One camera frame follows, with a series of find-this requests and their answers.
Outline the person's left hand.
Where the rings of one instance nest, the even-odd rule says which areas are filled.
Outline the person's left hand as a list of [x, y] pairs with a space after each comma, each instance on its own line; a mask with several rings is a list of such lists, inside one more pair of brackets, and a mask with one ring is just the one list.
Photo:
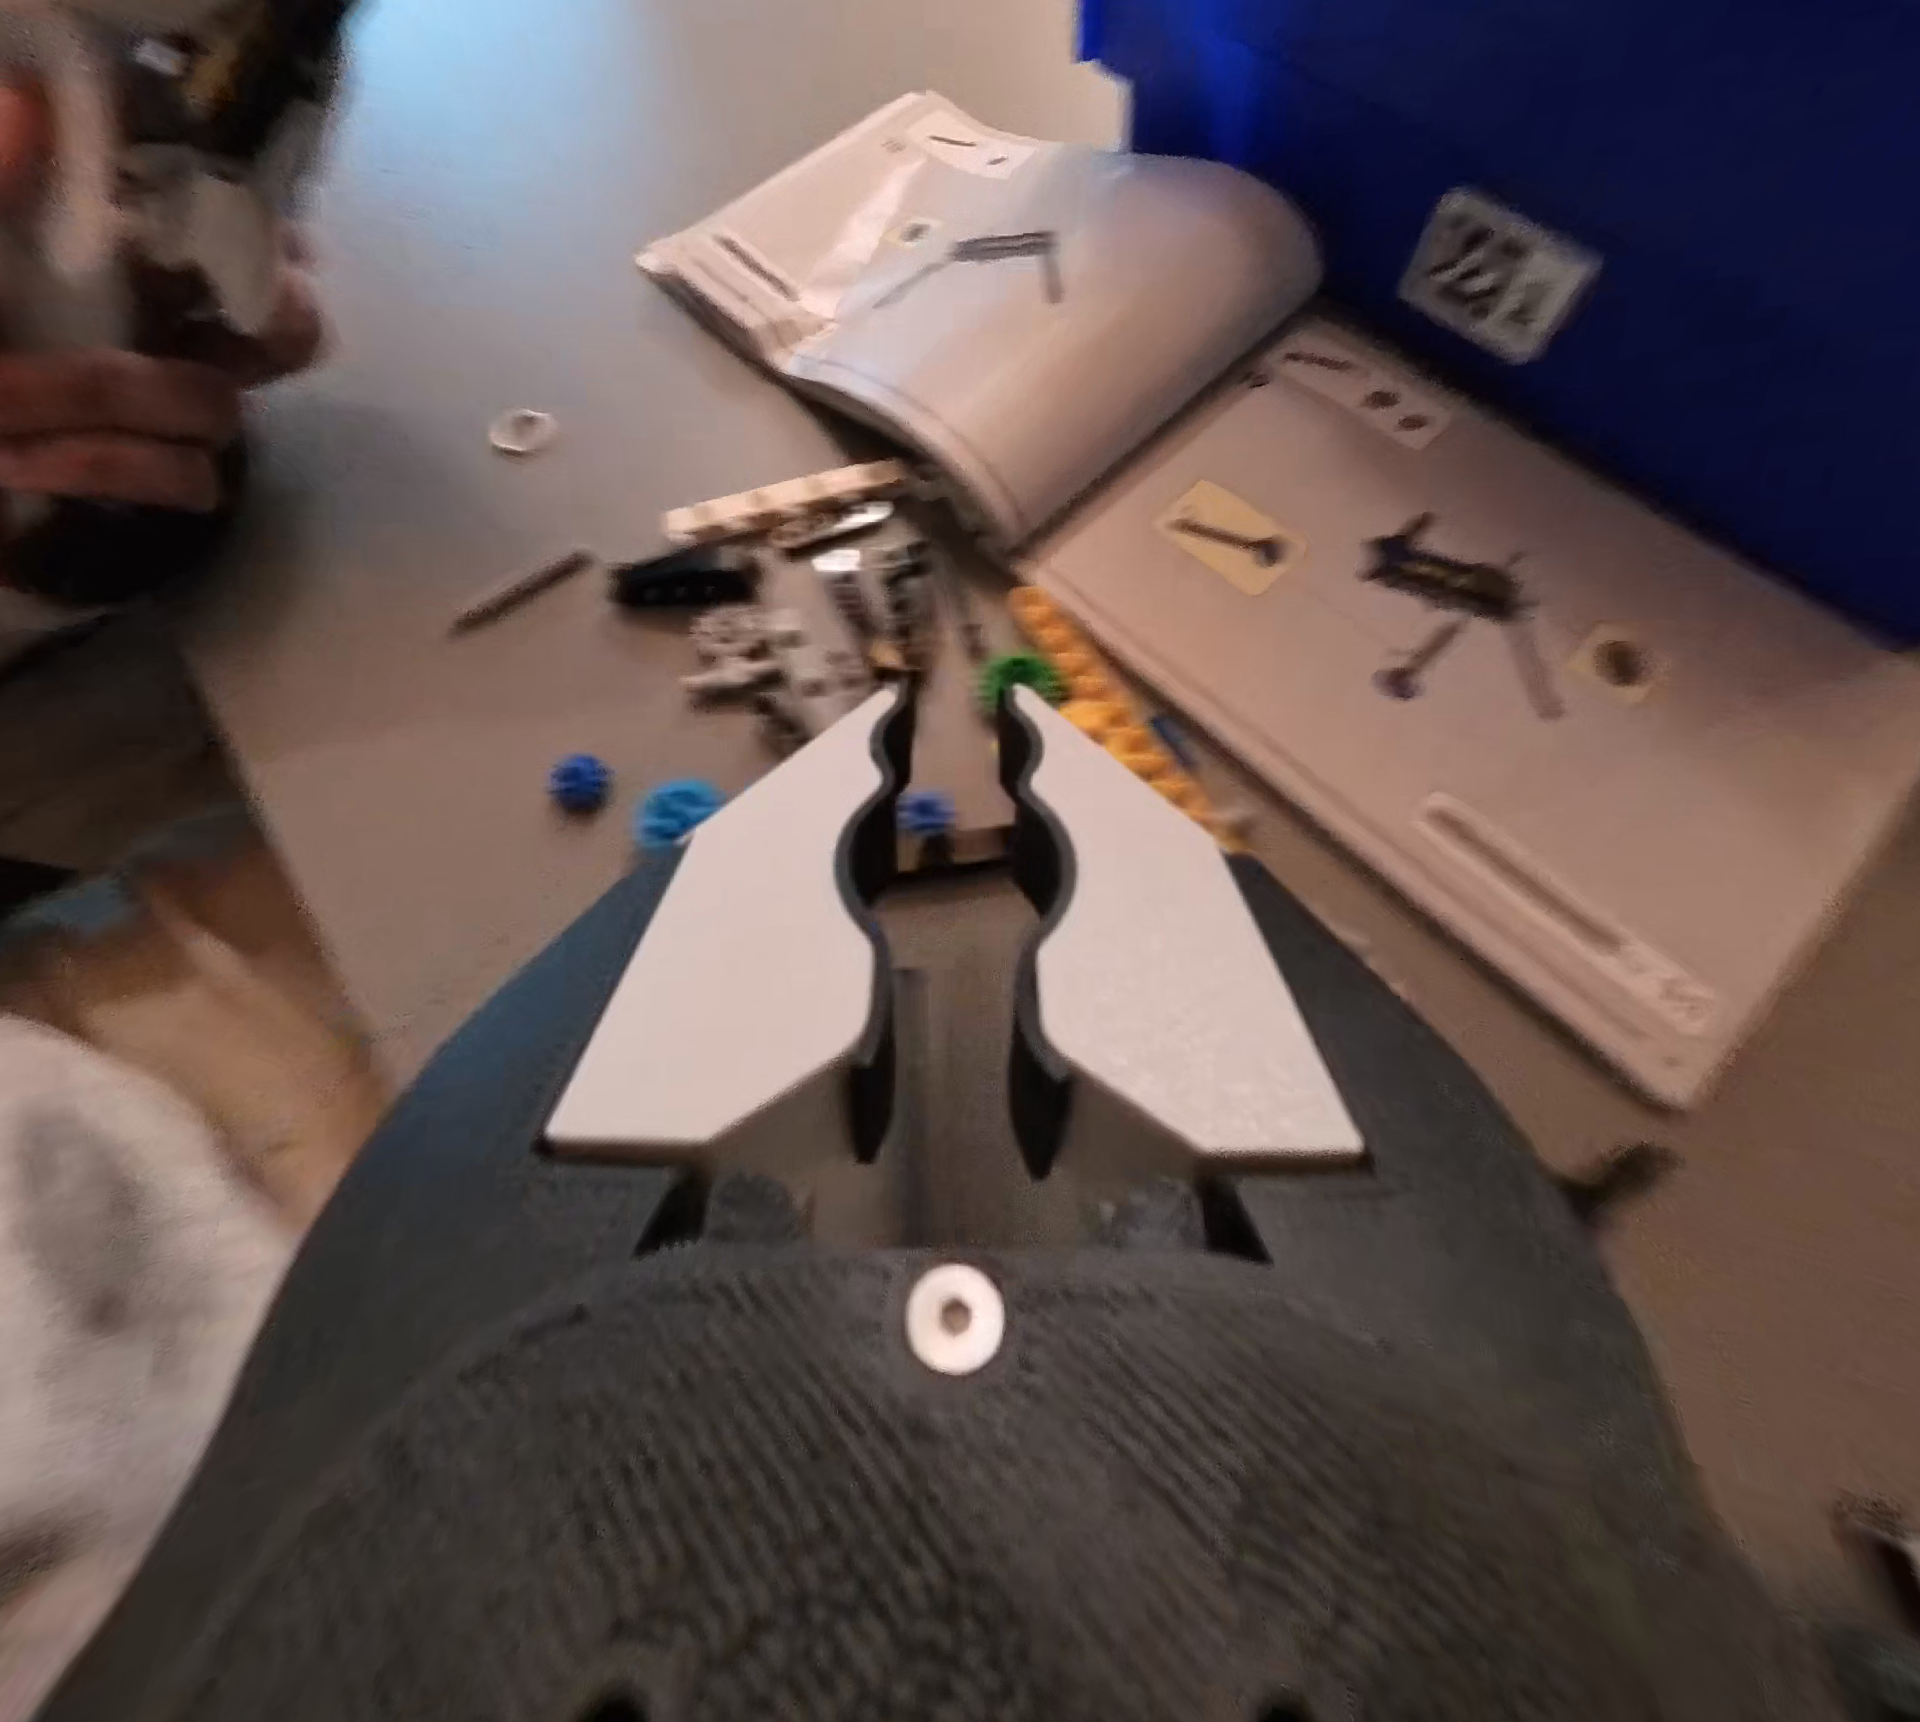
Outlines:
[[305, 372], [327, 331], [302, 229], [280, 231], [277, 306], [255, 338], [191, 336], [181, 358], [123, 349], [3, 346], [5, 499], [73, 499], [208, 512], [218, 452], [246, 399]]

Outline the person's tan trouser leg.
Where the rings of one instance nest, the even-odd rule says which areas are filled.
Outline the person's tan trouser leg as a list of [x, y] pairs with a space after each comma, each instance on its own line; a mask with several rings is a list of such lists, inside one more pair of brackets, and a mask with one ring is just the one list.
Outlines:
[[280, 856], [236, 806], [5, 920], [5, 1008], [156, 1078], [208, 1121], [293, 1232], [402, 1084]]

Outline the blue storage bin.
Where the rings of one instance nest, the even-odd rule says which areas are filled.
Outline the blue storage bin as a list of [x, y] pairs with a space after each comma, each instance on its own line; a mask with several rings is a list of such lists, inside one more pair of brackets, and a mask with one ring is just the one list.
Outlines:
[[1081, 0], [1133, 144], [1246, 169], [1325, 291], [1916, 645], [1916, 0]]

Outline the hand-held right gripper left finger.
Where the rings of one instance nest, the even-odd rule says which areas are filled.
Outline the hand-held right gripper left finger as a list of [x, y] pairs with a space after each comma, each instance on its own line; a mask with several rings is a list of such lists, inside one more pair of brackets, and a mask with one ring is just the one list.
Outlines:
[[897, 1107], [897, 867], [916, 694], [890, 681], [701, 822], [546, 1115], [564, 1160], [799, 1187]]

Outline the pile of loose lego pieces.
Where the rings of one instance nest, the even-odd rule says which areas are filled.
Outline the pile of loose lego pieces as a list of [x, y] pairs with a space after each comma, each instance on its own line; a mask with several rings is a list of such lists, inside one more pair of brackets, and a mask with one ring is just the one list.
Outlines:
[[772, 759], [873, 690], [910, 683], [934, 757], [897, 801], [892, 856], [908, 877], [986, 870], [1014, 818], [997, 793], [994, 713], [1014, 687], [1056, 706], [1100, 750], [1196, 822], [1240, 844], [1244, 822], [1202, 784], [1164, 717], [1150, 713], [1060, 602], [1032, 585], [990, 616], [965, 580], [937, 483], [896, 462], [855, 462], [670, 509], [648, 556], [564, 549], [483, 592], [453, 635], [491, 627], [575, 578], [612, 611], [684, 638], [682, 700], [752, 716]]

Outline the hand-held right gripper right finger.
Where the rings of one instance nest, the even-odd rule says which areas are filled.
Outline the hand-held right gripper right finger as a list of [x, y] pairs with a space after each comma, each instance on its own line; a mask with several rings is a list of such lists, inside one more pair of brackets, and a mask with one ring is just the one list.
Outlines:
[[1026, 683], [994, 709], [1011, 879], [1007, 1102], [1032, 1180], [1189, 1185], [1365, 1166], [1228, 854]]

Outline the lego instruction booklet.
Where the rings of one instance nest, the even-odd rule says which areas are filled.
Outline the lego instruction booklet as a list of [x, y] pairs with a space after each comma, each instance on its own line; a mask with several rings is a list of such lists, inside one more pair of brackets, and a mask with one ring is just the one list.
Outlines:
[[1916, 660], [1311, 309], [1211, 160], [904, 95], [636, 270], [1691, 1107], [1916, 810]]

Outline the black yellow lego beam assembly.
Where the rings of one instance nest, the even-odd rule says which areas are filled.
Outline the black yellow lego beam assembly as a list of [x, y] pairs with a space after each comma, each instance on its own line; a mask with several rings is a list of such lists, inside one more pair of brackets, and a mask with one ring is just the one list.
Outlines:
[[321, 124], [360, 0], [229, 0], [198, 30], [134, 42], [123, 121], [135, 149], [187, 149], [224, 177]]

